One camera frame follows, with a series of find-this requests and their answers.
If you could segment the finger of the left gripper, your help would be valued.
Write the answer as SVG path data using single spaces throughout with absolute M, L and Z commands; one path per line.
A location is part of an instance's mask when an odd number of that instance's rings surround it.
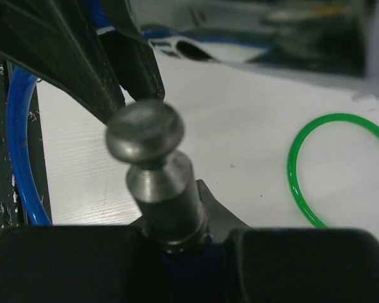
M 136 101 L 165 99 L 165 89 L 153 49 L 134 26 L 126 1 L 101 1 L 114 28 L 100 36 L 118 83 Z
M 66 92 L 103 123 L 124 106 L 83 1 L 0 1 L 0 57 Z

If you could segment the green cable lock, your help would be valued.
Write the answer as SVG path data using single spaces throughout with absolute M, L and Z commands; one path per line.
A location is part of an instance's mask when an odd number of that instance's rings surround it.
M 287 181 L 301 214 L 319 229 L 359 227 L 379 238 L 379 126 L 331 113 L 295 135 Z

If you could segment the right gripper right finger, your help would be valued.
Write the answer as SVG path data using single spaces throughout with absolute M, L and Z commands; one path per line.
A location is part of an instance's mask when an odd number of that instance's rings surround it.
M 252 228 L 197 186 L 220 254 L 204 302 L 379 302 L 379 241 L 369 232 Z

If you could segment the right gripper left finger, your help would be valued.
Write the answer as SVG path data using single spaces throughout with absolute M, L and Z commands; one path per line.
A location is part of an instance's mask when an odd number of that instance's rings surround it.
M 0 232 L 0 302 L 163 302 L 156 248 L 134 226 Z

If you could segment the blue cable lock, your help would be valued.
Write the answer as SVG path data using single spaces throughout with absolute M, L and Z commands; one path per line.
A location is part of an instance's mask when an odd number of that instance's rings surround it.
M 54 226 L 35 187 L 27 143 L 27 112 L 37 78 L 17 67 L 8 105 L 8 146 L 16 185 L 33 227 Z M 204 302 L 216 293 L 211 280 L 220 254 L 200 199 L 190 159 L 177 146 L 183 138 L 180 116 L 159 101 L 127 106 L 110 121 L 107 147 L 128 163 L 127 187 L 142 216 L 132 225 L 158 251 L 164 272 L 163 302 Z

